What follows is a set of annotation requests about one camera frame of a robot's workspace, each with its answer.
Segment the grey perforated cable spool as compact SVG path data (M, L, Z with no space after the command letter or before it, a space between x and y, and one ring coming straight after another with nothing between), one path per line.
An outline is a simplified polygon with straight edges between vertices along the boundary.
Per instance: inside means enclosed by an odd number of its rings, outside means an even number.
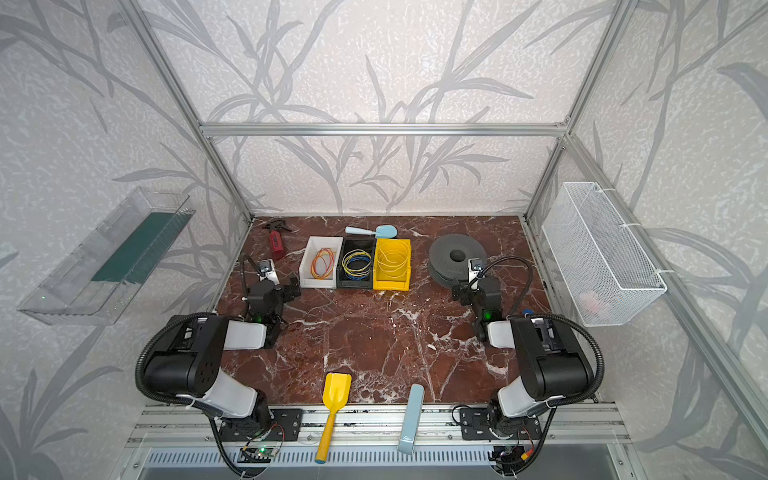
M440 286L450 288L469 281L471 259L479 260L481 266L487 262L487 253L477 240L464 234L442 235L429 248L428 271Z

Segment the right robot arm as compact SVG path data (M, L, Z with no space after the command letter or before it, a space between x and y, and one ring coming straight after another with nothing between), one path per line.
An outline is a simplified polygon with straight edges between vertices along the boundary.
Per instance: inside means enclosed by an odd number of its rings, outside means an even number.
M500 281L489 271L506 262L526 269L523 291L505 311ZM582 402L598 390L605 375L605 359L589 332L557 314L521 309L535 278L533 265L518 256L490 262L467 260L468 278L452 285L452 297L475 315L477 338L497 349L515 351L519 376L500 388L489 402L489 422L534 418L559 406Z

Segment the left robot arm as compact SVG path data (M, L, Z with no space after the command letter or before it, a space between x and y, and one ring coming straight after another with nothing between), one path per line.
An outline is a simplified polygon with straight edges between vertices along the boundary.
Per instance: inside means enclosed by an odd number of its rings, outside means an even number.
M245 313L172 316L140 353L134 380L151 400L264 429L273 421L266 395L225 373L223 354L274 347L283 332L284 306L301 296L301 286L296 276L278 283L271 260L256 263L247 255L242 260L259 275L257 282L243 285Z

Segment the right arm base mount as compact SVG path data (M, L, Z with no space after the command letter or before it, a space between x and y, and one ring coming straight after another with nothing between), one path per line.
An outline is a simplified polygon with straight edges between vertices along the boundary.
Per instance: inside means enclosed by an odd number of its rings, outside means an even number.
M535 417L506 417L499 409L457 406L455 421L466 441L534 441L541 437L541 423Z

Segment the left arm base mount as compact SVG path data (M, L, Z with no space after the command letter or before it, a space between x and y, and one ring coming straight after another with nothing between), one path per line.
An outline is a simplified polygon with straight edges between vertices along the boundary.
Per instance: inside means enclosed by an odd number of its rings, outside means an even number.
M224 419L218 433L223 442L296 442L302 417L300 408L271 409L267 414L259 413L258 418Z

